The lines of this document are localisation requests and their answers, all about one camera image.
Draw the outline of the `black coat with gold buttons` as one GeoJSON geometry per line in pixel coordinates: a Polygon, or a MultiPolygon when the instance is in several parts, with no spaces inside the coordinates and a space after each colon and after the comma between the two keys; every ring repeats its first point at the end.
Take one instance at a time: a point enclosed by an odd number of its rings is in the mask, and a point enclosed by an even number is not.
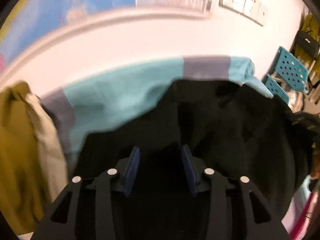
{"type": "Polygon", "coordinates": [[[248,177],[282,220],[311,172],[319,118],[229,81],[175,81],[148,113],[89,134],[75,174],[98,177],[140,149],[131,193],[112,193],[116,239],[206,239],[210,193],[193,195],[182,161],[188,146],[230,179],[248,177]]]}

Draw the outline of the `yellow hanging clothes on rack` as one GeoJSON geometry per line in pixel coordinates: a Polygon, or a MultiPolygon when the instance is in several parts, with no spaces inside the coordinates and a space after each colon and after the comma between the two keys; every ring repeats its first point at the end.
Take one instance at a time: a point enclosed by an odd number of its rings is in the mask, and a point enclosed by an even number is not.
{"type": "Polygon", "coordinates": [[[319,23],[312,14],[303,18],[303,24],[297,33],[294,56],[310,66],[319,55],[319,23]]]}

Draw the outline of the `white wall switch panel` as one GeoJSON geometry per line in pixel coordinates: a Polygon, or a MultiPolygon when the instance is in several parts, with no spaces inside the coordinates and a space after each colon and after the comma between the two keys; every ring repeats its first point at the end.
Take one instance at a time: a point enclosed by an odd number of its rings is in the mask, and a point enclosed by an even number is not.
{"type": "Polygon", "coordinates": [[[261,0],[219,0],[219,6],[236,12],[260,26],[266,24],[268,8],[261,0]]]}

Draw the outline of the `mustard yellow garment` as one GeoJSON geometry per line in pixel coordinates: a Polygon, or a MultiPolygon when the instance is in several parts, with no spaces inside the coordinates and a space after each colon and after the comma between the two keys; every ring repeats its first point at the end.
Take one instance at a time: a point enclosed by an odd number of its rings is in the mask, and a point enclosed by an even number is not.
{"type": "Polygon", "coordinates": [[[16,235],[35,231],[67,185],[53,120],[26,82],[1,92],[1,212],[16,235]]]}

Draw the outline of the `black hanging bag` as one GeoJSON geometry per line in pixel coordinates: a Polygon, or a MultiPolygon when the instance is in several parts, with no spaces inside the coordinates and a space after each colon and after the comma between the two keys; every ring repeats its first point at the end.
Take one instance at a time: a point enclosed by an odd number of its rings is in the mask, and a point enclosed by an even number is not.
{"type": "Polygon", "coordinates": [[[307,32],[300,31],[297,36],[297,44],[302,47],[314,60],[319,55],[319,43],[307,32]]]}

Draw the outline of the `colourful wall map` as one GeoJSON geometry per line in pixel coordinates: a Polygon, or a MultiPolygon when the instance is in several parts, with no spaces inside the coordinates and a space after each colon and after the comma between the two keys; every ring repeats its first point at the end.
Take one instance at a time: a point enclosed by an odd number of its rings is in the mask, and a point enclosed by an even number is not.
{"type": "Polygon", "coordinates": [[[1,70],[50,31],[86,15],[135,4],[136,0],[18,0],[1,26],[1,70]]]}

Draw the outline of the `teal grey bed sheet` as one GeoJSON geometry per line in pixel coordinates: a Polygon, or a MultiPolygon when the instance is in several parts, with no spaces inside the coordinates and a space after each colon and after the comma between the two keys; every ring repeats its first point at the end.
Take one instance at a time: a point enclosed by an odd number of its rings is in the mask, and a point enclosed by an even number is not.
{"type": "Polygon", "coordinates": [[[109,131],[151,109],[177,79],[229,80],[270,98],[247,57],[197,56],[151,61],[103,72],[58,89],[41,100],[65,155],[79,152],[85,136],[109,131]]]}

